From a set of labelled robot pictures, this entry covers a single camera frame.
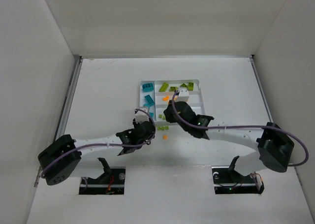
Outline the teal rounded lego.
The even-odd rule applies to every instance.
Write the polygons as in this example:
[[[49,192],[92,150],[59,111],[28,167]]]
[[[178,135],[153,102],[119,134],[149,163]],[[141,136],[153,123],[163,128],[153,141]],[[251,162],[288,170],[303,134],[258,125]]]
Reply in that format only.
[[[142,85],[142,90],[143,92],[151,92],[154,90],[154,85],[153,83],[145,83]]]

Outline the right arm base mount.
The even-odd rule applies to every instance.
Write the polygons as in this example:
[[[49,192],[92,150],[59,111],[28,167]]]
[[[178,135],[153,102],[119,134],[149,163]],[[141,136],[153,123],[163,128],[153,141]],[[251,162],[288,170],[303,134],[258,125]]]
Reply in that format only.
[[[265,186],[260,174],[243,176],[234,170],[238,158],[229,166],[212,166],[215,194],[262,194]]]

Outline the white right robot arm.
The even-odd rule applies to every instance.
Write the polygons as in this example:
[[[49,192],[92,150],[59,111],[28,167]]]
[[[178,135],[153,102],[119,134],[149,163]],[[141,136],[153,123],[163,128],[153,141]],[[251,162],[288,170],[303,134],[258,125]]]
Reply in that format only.
[[[241,128],[212,116],[196,114],[183,101],[170,101],[163,113],[167,122],[177,123],[195,138],[220,140],[252,149],[248,155],[233,158],[230,164],[230,169],[242,176],[267,168],[279,173],[287,171],[294,142],[275,123]]]

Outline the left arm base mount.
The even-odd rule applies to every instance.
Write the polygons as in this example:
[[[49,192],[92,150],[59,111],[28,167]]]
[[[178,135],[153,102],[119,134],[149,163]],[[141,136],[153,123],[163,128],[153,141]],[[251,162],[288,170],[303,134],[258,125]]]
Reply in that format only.
[[[110,167],[106,159],[98,158],[102,173],[94,178],[82,177],[79,195],[123,195],[125,192],[125,167]]]

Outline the olive green lego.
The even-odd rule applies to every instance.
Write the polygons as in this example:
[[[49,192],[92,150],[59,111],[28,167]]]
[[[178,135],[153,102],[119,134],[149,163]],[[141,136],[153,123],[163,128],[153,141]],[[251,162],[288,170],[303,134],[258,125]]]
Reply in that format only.
[[[176,90],[178,90],[178,87],[171,86],[171,87],[169,88],[169,91],[170,91],[170,92],[174,92],[174,91],[176,91]]]

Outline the lime green lego plate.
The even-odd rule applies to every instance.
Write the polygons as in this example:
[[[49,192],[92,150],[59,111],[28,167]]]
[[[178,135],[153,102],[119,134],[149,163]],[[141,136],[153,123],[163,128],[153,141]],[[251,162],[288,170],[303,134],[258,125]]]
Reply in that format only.
[[[169,87],[169,84],[166,82],[163,82],[158,92],[159,93],[166,92],[168,87]]]

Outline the teal lego brick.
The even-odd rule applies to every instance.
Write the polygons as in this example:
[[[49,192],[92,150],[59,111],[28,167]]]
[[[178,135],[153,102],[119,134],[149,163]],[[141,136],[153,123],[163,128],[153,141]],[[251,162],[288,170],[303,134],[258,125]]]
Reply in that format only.
[[[149,106],[153,106],[155,104],[154,100],[150,95],[144,96],[144,99]]]

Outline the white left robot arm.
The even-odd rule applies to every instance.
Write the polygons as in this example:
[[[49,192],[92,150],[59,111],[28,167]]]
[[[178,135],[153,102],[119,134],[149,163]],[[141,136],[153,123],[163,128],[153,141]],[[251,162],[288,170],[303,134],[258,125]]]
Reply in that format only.
[[[131,154],[150,145],[156,133],[152,120],[133,121],[133,128],[109,137],[75,140],[65,134],[38,155],[41,177],[47,185],[57,185],[71,176],[103,181],[110,175],[108,156]]]

